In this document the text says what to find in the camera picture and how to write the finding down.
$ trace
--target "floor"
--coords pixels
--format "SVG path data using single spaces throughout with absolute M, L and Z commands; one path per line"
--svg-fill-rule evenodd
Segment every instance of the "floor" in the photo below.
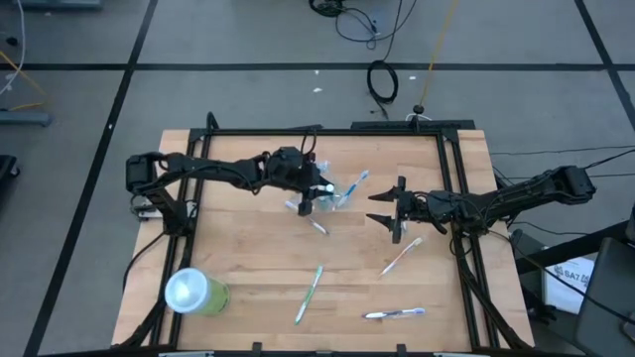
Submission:
M 419 1 L 397 34 L 388 62 L 400 63 L 400 87 L 387 107 L 390 119 L 402 120 L 419 101 L 450 3 Z M 347 4 L 390 33 L 396 1 Z M 492 153 L 635 144 L 628 96 L 635 92 L 635 48 L 628 43 L 634 11 L 629 0 L 461 1 L 426 114 L 474 120 Z M 26 27 L 24 69 L 49 93 L 55 122 L 0 128 L 0 153 L 22 166 L 0 211 L 0 345 L 7 356 L 24 353 L 64 242 L 72 248 L 77 237 L 39 353 L 108 347 L 139 225 L 128 212 L 123 164 L 155 150 L 164 129 L 200 127 L 209 110 L 224 128 L 384 120 L 370 113 L 376 105 L 365 68 L 384 56 L 388 42 L 369 51 L 346 41 L 332 19 L 304 1 L 109 0 L 102 11 L 28 12 Z M 0 3 L 0 32 L 19 36 L 19 29 L 17 8 Z M 352 18 L 341 20 L 341 30 L 364 36 Z M 16 49 L 2 43 L 0 50 L 19 60 Z M 10 67 L 0 69 L 4 76 Z M 381 75 L 376 82 L 389 84 Z M 39 99 L 18 79 L 0 107 Z M 519 180 L 619 152 L 492 160 Z M 635 157 L 624 157 L 591 173 L 632 174 L 634 164 Z M 627 217 L 633 179 L 593 178 L 592 202 L 550 204 L 521 218 L 555 231 L 603 228 Z M 522 228 L 545 245 L 573 237 Z M 539 344 L 555 345 L 538 327 L 536 334 Z

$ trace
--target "plastic cup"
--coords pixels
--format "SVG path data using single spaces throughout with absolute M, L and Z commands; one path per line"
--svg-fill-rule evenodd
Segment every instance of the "plastic cup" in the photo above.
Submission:
M 229 304 L 227 285 L 195 268 L 174 273 L 164 296 L 168 306 L 178 313 L 218 314 Z

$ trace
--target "wooden table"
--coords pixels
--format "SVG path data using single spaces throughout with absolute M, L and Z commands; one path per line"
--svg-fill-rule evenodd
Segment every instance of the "wooden table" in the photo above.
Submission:
M 164 132 L 160 150 L 184 153 L 188 134 L 187 130 Z M 470 191 L 495 189 L 483 132 L 459 131 L 459 137 Z M 235 161 L 281 146 L 298 147 L 301 140 L 217 136 L 212 138 L 209 157 Z M 458 187 L 449 144 L 446 148 L 453 187 Z M 259 341 L 265 350 L 395 351 L 398 343 L 405 343 L 408 351 L 470 350 L 449 235 L 438 233 L 431 224 L 409 223 L 402 243 L 394 245 L 388 230 L 365 217 L 370 212 L 394 214 L 394 203 L 366 196 L 386 191 L 399 175 L 407 178 L 410 190 L 443 189 L 435 139 L 320 136 L 316 153 L 318 161 L 331 162 L 334 177 L 344 185 L 370 170 L 346 209 L 314 214 L 330 236 L 285 207 L 284 201 L 293 195 L 290 191 L 265 187 L 253 196 L 223 182 L 204 184 L 192 265 L 228 283 L 231 302 L 219 316 L 185 316 L 179 348 L 250 350 Z M 174 196 L 177 189 L 178 184 L 169 187 Z M 493 229 L 506 233 L 501 223 Z M 160 220 L 142 223 L 136 251 L 161 230 Z M 378 279 L 383 268 L 419 236 L 427 241 Z M 156 300 L 167 241 L 143 256 L 130 272 L 113 342 L 128 337 Z M 492 301 L 520 337 L 533 344 L 510 245 L 495 235 L 480 241 Z M 302 322 L 294 325 L 319 264 L 324 265 L 324 273 L 316 293 Z M 364 312 L 415 306 L 424 307 L 426 315 L 386 321 L 360 317 Z M 474 306 L 480 342 L 487 345 L 476 299 Z M 168 311 L 164 342 L 171 318 Z

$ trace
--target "wooden tabletop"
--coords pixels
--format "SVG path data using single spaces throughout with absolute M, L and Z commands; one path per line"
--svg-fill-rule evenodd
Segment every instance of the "wooden tabletop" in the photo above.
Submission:
M 164 132 L 160 150 L 184 153 L 188 134 Z M 495 189 L 483 132 L 460 131 L 459 137 L 470 191 Z M 281 146 L 298 147 L 301 141 L 302 137 L 293 136 L 217 136 L 212 138 L 209 157 L 235 161 Z M 457 189 L 451 147 L 446 148 Z M 449 235 L 430 224 L 411 222 L 402 243 L 395 245 L 386 228 L 365 217 L 365 213 L 394 214 L 394 203 L 366 197 L 388 190 L 397 176 L 407 178 L 409 190 L 443 189 L 435 139 L 318 137 L 316 154 L 318 161 L 331 162 L 332 177 L 344 186 L 362 171 L 370 171 L 349 206 L 335 213 L 314 213 L 329 236 L 285 207 L 285 200 L 293 196 L 290 191 L 265 187 L 254 196 L 228 183 L 204 184 L 191 264 L 226 282 L 231 302 L 219 316 L 184 316 L 179 348 L 250 350 L 253 342 L 262 342 L 265 350 L 395 351 L 398 343 L 405 343 L 408 351 L 468 351 Z M 174 196 L 177 189 L 177 183 L 169 187 Z M 492 229 L 506 233 L 501 223 Z M 142 223 L 135 251 L 161 230 L 160 220 Z M 427 240 L 379 279 L 386 265 L 417 237 Z M 128 337 L 156 300 L 167 241 L 144 255 L 130 272 L 113 343 Z M 495 235 L 481 237 L 480 242 L 492 301 L 519 336 L 533 344 L 510 245 Z M 294 325 L 320 264 L 324 273 L 316 292 L 302 322 Z M 384 321 L 360 317 L 416 306 L 424 307 L 426 314 Z M 476 299 L 474 306 L 480 342 L 487 345 Z M 163 341 L 171 318 L 168 309 Z

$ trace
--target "yellow cable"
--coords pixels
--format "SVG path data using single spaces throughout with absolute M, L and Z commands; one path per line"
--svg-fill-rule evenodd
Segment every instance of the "yellow cable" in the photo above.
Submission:
M 428 75 L 426 75 L 426 81 L 424 83 L 424 94 L 421 96 L 421 101 L 419 102 L 419 105 L 423 106 L 424 101 L 426 101 L 426 97 L 428 96 L 428 87 L 430 86 L 430 83 L 432 82 L 432 77 L 433 77 L 433 67 L 435 66 L 435 61 L 437 60 L 437 56 L 439 55 L 439 52 L 441 51 L 441 48 L 444 45 L 445 33 L 447 32 L 447 29 L 449 28 L 449 23 L 451 22 L 452 17 L 454 16 L 454 10 L 456 9 L 456 5 L 458 5 L 458 0 L 452 0 L 452 4 L 449 7 L 449 12 L 445 16 L 444 27 L 441 31 L 441 34 L 439 35 L 439 39 L 437 40 L 437 46 L 435 47 L 433 56 L 430 59 L 430 65 L 428 66 Z
M 40 94 L 44 95 L 45 98 L 49 98 L 49 95 L 40 87 L 40 85 L 35 82 L 34 80 L 32 80 L 26 73 L 22 72 L 15 63 L 13 63 L 13 61 L 11 59 L 9 59 L 9 57 L 7 57 L 7 55 L 4 54 L 4 52 L 0 51 L 0 57 L 2 57 L 4 59 L 4 61 L 6 61 L 9 65 L 11 65 L 17 73 L 19 73 L 20 75 L 22 75 L 25 79 L 27 79 L 27 81 L 29 82 L 29 84 L 31 84 L 31 86 L 33 86 Z M 16 107 L 13 107 L 11 109 L 9 109 L 9 111 L 14 111 L 14 110 L 21 110 L 21 109 L 27 109 L 27 108 L 37 108 L 40 106 L 43 106 L 45 103 L 47 102 L 47 100 L 40 102 L 40 103 L 30 103 L 30 104 L 23 104 L 23 105 L 18 105 Z

